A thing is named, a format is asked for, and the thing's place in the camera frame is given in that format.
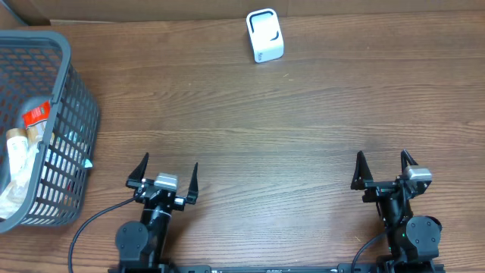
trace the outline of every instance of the wooden tabletop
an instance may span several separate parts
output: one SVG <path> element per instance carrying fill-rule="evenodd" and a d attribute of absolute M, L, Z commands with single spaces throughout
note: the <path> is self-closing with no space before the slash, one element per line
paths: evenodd
<path fill-rule="evenodd" d="M 130 198 L 146 177 L 199 162 L 199 201 L 175 212 L 166 256 L 181 265 L 336 265 L 380 233 L 373 204 L 350 190 L 364 150 L 374 179 L 400 173 L 403 148 L 433 172 L 411 201 L 443 223 L 449 272 L 483 271 L 485 13 L 288 17 L 285 55 L 255 64 L 244 20 L 34 28 L 63 33 L 102 122 L 80 218 L 0 235 L 0 271 L 66 272 L 79 226 Z M 129 204 L 95 220 L 76 272 L 116 266 Z M 386 253 L 369 249 L 362 261 Z"/>

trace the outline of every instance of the white rectangular object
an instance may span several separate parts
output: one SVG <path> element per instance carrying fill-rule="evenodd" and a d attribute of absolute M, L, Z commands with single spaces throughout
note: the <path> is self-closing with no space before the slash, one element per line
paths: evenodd
<path fill-rule="evenodd" d="M 276 11 L 270 8 L 253 11 L 248 14 L 246 24 L 257 63 L 283 56 L 283 35 Z"/>

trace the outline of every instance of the basket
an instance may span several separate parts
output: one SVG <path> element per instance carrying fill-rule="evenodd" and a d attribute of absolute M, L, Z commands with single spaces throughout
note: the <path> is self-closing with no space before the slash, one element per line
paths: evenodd
<path fill-rule="evenodd" d="M 49 100 L 27 197 L 0 233 L 18 224 L 58 226 L 80 214 L 99 125 L 99 107 L 70 64 L 70 46 L 51 31 L 0 31 L 0 192 L 10 183 L 5 132 Z"/>

